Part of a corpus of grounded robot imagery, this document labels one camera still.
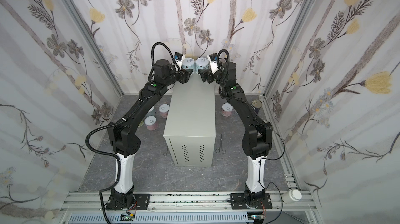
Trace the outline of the teal coconut can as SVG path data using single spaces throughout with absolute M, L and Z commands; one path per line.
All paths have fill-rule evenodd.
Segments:
M 207 57 L 199 57 L 195 61 L 195 71 L 198 73 L 199 70 L 209 69 L 209 60 Z
M 195 65 L 195 60 L 194 59 L 192 59 L 192 58 L 185 58 L 183 61 L 182 61 L 182 69 L 184 69 L 184 70 L 192 70 L 193 72 L 195 72 L 195 67 L 196 67 L 196 65 Z

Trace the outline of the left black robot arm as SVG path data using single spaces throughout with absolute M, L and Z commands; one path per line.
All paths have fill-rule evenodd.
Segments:
M 137 128 L 150 109 L 166 94 L 170 85 L 176 82 L 185 84 L 189 81 L 193 70 L 182 68 L 184 60 L 184 54 L 179 52 L 172 53 L 166 44 L 156 42 L 151 49 L 151 72 L 147 83 L 139 91 L 138 100 L 117 122 L 111 122 L 107 126 L 96 128 L 89 132 L 85 138 L 85 144 L 90 151 L 95 154 L 110 156 L 116 161 L 114 183 L 107 188 L 99 190 L 101 211 L 106 223 L 110 221 L 106 213 L 103 192 L 111 192 L 109 202 L 114 204 L 113 208 L 129 210 L 135 206 L 132 170 L 135 154 L 141 145 L 141 140 L 136 135 Z M 107 130 L 111 135 L 109 140 L 112 152 L 97 150 L 90 144 L 91 136 L 101 130 Z

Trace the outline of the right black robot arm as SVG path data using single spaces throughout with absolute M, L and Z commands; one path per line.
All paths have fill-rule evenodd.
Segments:
M 256 208 L 266 199 L 264 183 L 265 163 L 273 142 L 273 128 L 262 120 L 248 102 L 244 90 L 236 81 L 236 63 L 230 61 L 230 54 L 222 49 L 207 57 L 210 68 L 200 70 L 203 82 L 215 82 L 218 93 L 237 112 L 244 126 L 242 149 L 247 156 L 248 175 L 244 199 L 248 208 Z

